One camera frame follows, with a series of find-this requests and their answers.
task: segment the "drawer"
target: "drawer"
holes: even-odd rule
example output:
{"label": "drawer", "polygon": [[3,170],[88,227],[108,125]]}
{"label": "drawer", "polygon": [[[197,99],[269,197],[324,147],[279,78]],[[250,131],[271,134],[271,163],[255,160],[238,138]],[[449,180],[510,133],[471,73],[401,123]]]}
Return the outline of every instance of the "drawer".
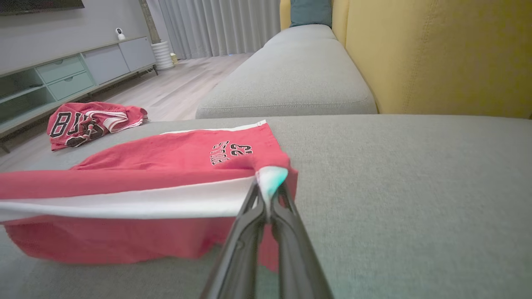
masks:
{"label": "drawer", "polygon": [[93,82],[86,72],[68,77],[48,86],[57,100],[66,98],[90,87],[93,87]]}
{"label": "drawer", "polygon": [[67,77],[84,70],[85,68],[77,56],[57,60],[37,67],[37,71],[45,83],[50,83],[54,80]]}

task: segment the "fabric upholstery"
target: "fabric upholstery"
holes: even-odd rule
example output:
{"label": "fabric upholstery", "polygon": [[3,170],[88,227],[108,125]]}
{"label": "fabric upholstery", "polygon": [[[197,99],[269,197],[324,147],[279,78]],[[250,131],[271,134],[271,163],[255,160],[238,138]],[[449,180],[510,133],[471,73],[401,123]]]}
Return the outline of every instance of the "fabric upholstery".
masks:
{"label": "fabric upholstery", "polygon": [[[153,122],[32,169],[115,144],[261,118]],[[532,297],[532,122],[441,115],[266,118],[300,171],[296,205],[337,299]],[[215,255],[132,265],[28,258],[0,234],[1,298],[198,298]],[[258,298],[278,298],[260,267]]]}
{"label": "fabric upholstery", "polygon": [[530,1],[360,1],[346,49],[381,113],[532,114]]}
{"label": "fabric upholstery", "polygon": [[330,0],[290,0],[290,27],[321,24],[333,26]]}
{"label": "fabric upholstery", "polygon": [[298,41],[308,41],[316,39],[335,39],[331,29],[325,25],[312,24],[306,26],[290,27],[277,33],[264,46],[282,43],[293,43]]}
{"label": "fabric upholstery", "polygon": [[369,88],[330,28],[313,24],[273,37],[202,99],[196,118],[365,113],[377,113]]}

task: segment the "light wood floor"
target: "light wood floor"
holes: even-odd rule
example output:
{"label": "light wood floor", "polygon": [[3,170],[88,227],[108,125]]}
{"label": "light wood floor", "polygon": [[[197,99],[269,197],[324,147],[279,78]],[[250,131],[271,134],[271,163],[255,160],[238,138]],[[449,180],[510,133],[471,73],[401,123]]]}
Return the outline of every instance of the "light wood floor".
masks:
{"label": "light wood floor", "polygon": [[[95,95],[91,101],[139,106],[148,111],[151,121],[193,119],[199,101],[250,56],[182,60],[175,68],[160,71],[159,76],[148,73]],[[0,150],[0,172],[23,170],[50,151],[46,125],[43,122],[5,142],[11,153]]]}

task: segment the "red jersey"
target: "red jersey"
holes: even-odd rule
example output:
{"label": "red jersey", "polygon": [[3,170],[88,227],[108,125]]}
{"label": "red jersey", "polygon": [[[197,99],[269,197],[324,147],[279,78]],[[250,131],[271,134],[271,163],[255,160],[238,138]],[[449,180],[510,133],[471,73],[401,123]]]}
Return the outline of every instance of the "red jersey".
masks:
{"label": "red jersey", "polygon": [[47,133],[52,150],[77,147],[108,133],[140,126],[147,120],[146,110],[104,102],[66,103],[48,121]]}
{"label": "red jersey", "polygon": [[[198,258],[230,231],[257,179],[266,200],[290,167],[266,121],[169,132],[111,147],[70,170],[0,173],[0,223],[26,254],[68,263]],[[266,228],[260,261],[277,267]]]}

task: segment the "teal pillow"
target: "teal pillow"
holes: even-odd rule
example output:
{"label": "teal pillow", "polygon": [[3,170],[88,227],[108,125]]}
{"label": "teal pillow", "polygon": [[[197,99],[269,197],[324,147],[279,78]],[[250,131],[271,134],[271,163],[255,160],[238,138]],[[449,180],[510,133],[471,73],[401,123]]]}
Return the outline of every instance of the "teal pillow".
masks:
{"label": "teal pillow", "polygon": [[290,0],[290,27],[323,24],[333,27],[331,0]]}

